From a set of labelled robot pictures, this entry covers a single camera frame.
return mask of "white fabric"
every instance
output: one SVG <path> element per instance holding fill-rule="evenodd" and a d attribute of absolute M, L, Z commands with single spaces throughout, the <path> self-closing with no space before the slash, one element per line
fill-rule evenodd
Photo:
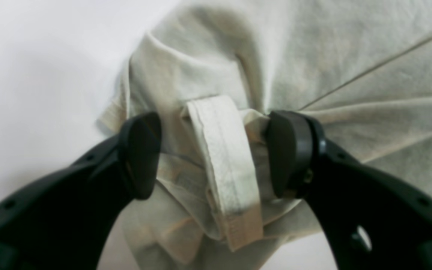
<path fill-rule="evenodd" d="M 222 100 L 226 109 L 202 117 Z M 305 202 L 272 194 L 264 114 L 281 109 L 314 116 L 356 158 L 432 195 L 432 0 L 185 1 L 147 32 L 101 117 L 115 131 L 144 111 L 161 117 L 154 195 L 123 213 L 142 270 L 257 269 L 283 243 L 319 230 Z M 223 119 L 234 128 L 205 126 Z M 253 166 L 245 147 L 211 159 L 236 142 L 249 145 Z M 222 163 L 245 175 L 229 183 L 248 197 L 219 189 Z M 244 241 L 228 234 L 221 216 L 236 199 L 252 204 L 243 220 L 257 220 L 250 209 L 260 205 L 262 239 L 252 232 L 259 221 L 238 233 Z"/>

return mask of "white wall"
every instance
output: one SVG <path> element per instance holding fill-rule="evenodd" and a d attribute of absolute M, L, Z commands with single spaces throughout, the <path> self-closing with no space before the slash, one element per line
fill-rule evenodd
<path fill-rule="evenodd" d="M 104 138 L 94 121 L 123 61 L 177 1 L 0 0 L 0 200 Z M 116 224 L 99 269 L 135 268 Z M 322 234 L 263 268 L 335 269 Z"/>

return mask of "cloth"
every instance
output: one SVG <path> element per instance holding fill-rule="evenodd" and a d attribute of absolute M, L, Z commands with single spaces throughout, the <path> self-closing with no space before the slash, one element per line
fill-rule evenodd
<path fill-rule="evenodd" d="M 432 0 L 186 0 L 148 31 L 100 118 L 161 117 L 154 194 L 123 211 L 142 270 L 258 269 L 320 230 L 272 194 L 262 134 L 281 109 L 432 195 Z"/>

